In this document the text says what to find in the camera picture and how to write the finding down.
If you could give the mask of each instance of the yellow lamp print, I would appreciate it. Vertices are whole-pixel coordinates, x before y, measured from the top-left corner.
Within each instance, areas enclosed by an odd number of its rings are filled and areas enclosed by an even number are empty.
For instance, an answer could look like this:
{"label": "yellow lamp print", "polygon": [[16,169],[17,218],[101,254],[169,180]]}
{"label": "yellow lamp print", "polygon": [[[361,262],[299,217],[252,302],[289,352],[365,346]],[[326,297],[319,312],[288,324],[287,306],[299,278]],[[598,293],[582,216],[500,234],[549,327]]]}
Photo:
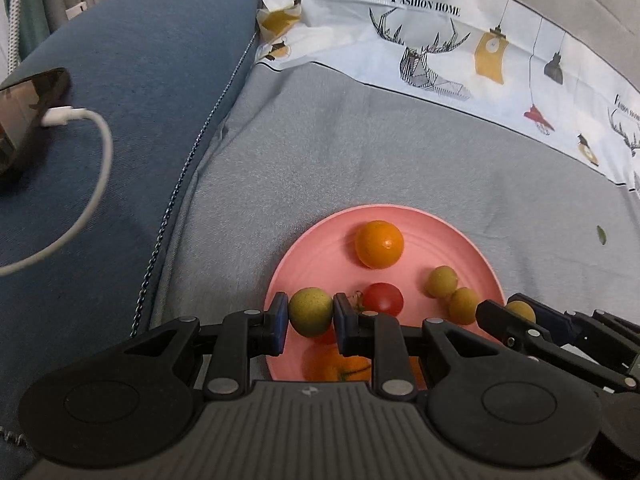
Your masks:
{"label": "yellow lamp print", "polygon": [[500,25],[484,33],[476,48],[476,73],[503,85],[502,58],[508,44]]}

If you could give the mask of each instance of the red lamp print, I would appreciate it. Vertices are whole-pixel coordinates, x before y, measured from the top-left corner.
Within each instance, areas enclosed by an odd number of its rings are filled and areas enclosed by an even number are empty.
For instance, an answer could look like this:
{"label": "red lamp print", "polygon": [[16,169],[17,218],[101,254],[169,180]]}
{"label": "red lamp print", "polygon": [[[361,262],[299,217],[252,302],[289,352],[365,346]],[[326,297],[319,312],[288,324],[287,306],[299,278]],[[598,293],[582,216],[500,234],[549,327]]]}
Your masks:
{"label": "red lamp print", "polygon": [[540,18],[540,25],[538,26],[538,33],[536,34],[536,41],[533,42],[533,49],[531,52],[531,56],[529,57],[529,92],[531,94],[531,108],[528,111],[524,112],[524,116],[536,123],[536,128],[541,134],[548,136],[551,132],[554,132],[555,129],[549,123],[549,121],[544,118],[542,113],[540,113],[540,110],[533,101],[533,90],[531,88],[531,60],[533,59],[533,56],[536,52],[536,43],[538,42],[538,36],[540,35],[540,28],[542,28],[542,20],[543,19]]}

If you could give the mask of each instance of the smartphone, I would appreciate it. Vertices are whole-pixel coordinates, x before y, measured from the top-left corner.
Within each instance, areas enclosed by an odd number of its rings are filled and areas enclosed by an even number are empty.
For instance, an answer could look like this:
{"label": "smartphone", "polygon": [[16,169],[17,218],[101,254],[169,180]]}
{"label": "smartphone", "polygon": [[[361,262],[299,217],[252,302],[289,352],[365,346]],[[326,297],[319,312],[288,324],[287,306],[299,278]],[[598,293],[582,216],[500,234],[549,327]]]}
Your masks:
{"label": "smartphone", "polygon": [[0,184],[19,178],[43,152],[40,121],[69,85],[68,71],[55,68],[0,89]]}

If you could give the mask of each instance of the yellow-green fruit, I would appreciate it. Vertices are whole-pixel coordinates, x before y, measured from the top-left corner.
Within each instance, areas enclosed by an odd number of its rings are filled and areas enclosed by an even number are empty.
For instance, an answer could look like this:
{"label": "yellow-green fruit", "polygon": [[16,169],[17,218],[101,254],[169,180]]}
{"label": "yellow-green fruit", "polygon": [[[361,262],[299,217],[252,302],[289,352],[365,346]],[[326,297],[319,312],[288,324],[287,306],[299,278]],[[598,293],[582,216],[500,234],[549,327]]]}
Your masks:
{"label": "yellow-green fruit", "polygon": [[536,313],[529,306],[529,303],[525,303],[524,301],[510,301],[507,303],[505,307],[507,310],[511,310],[512,312],[522,316],[524,319],[535,323],[536,322]]}
{"label": "yellow-green fruit", "polygon": [[443,265],[431,271],[425,289],[432,298],[446,298],[455,292],[457,286],[456,271]]}
{"label": "yellow-green fruit", "polygon": [[334,300],[321,288],[297,291],[289,301],[289,321],[304,337],[316,337],[329,329],[334,316]]}
{"label": "yellow-green fruit", "polygon": [[480,298],[474,290],[459,288],[449,300],[449,320],[458,325],[470,325],[476,320],[476,308]]}

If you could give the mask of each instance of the leaf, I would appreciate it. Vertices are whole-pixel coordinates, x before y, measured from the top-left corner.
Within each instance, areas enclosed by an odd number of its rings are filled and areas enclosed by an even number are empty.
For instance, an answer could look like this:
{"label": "leaf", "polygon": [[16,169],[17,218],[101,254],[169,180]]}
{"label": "leaf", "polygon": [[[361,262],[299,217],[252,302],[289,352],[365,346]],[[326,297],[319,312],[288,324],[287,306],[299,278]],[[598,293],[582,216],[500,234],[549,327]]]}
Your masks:
{"label": "leaf", "polygon": [[607,234],[606,232],[604,232],[604,229],[600,226],[596,227],[597,231],[598,231],[598,238],[600,239],[600,243],[601,244],[606,244],[607,243]]}

